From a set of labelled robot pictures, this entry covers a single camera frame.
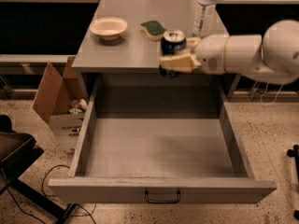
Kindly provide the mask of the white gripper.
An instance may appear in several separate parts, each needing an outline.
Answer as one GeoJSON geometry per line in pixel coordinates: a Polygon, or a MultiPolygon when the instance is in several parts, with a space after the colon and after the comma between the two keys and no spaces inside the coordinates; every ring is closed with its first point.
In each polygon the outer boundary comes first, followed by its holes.
{"type": "Polygon", "coordinates": [[[186,41],[186,48],[194,50],[196,56],[189,52],[161,56],[159,62],[163,69],[191,73],[200,67],[205,74],[222,75],[225,73],[224,54],[227,37],[209,35],[202,40],[199,37],[188,37],[186,41]]]}

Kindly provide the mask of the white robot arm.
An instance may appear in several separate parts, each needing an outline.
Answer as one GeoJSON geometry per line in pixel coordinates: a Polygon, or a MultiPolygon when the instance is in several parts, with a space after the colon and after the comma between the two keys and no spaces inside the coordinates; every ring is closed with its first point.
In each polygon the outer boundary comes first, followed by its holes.
{"type": "Polygon", "coordinates": [[[189,38],[187,48],[161,55],[165,70],[209,75],[238,74],[284,85],[299,78],[299,21],[272,24],[263,35],[209,35],[189,38]]]}

